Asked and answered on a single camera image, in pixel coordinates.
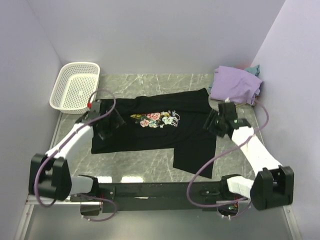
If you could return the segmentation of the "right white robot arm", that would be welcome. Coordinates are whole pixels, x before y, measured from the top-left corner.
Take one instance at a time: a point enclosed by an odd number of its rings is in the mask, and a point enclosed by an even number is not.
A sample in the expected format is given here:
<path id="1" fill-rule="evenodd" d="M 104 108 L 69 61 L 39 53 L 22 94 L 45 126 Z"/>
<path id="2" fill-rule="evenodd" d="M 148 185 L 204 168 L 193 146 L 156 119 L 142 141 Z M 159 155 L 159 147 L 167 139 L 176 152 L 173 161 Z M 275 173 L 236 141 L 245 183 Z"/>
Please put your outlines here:
<path id="1" fill-rule="evenodd" d="M 238 117 L 233 102 L 219 103 L 218 110 L 210 112 L 204 129 L 219 137 L 228 136 L 242 151 L 255 174 L 253 180 L 240 175 L 223 177 L 219 187 L 222 198 L 230 200 L 236 194 L 240 195 L 250 199 L 259 211 L 293 203 L 294 171 L 268 152 L 251 124 Z"/>

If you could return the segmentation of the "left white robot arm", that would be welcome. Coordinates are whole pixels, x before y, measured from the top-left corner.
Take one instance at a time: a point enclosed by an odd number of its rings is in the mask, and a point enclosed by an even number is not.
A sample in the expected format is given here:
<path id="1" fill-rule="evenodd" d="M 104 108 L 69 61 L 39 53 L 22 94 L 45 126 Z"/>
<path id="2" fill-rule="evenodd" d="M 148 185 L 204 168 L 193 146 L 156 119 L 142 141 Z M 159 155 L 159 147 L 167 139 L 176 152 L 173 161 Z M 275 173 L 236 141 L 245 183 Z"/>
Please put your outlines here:
<path id="1" fill-rule="evenodd" d="M 125 121 L 116 110 L 116 100 L 108 104 L 95 100 L 89 109 L 74 123 L 70 132 L 44 154 L 35 154 L 30 163 L 28 192 L 36 199 L 41 197 L 53 201 L 64 201 L 68 196 L 82 194 L 88 201 L 100 195 L 97 177 L 89 175 L 71 176 L 69 163 L 81 147 L 94 137 L 106 140 Z"/>

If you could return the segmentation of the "black floral t shirt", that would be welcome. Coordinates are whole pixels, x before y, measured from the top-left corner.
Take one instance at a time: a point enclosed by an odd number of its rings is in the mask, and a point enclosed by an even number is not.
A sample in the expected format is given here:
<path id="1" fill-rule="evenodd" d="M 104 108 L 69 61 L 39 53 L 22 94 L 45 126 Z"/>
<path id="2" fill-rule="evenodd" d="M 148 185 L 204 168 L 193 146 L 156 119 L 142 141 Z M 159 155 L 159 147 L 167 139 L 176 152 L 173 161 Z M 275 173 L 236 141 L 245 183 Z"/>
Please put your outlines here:
<path id="1" fill-rule="evenodd" d="M 144 151 L 173 148 L 173 167 L 195 174 L 215 156 L 217 137 L 204 130 L 212 110 L 205 88 L 193 91 L 103 99 L 100 109 L 114 113 L 125 124 L 101 138 L 94 131 L 91 153 Z"/>

